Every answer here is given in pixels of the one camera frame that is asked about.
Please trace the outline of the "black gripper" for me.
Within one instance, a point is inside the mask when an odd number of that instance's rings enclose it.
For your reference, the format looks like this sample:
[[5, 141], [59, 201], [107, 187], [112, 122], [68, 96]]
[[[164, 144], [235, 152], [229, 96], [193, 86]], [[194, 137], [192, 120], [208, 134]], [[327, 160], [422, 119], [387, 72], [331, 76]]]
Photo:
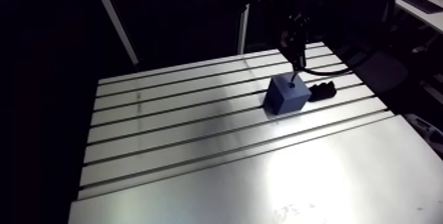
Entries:
[[294, 72], [306, 67], [306, 0], [280, 0], [281, 28], [278, 49], [291, 63]]

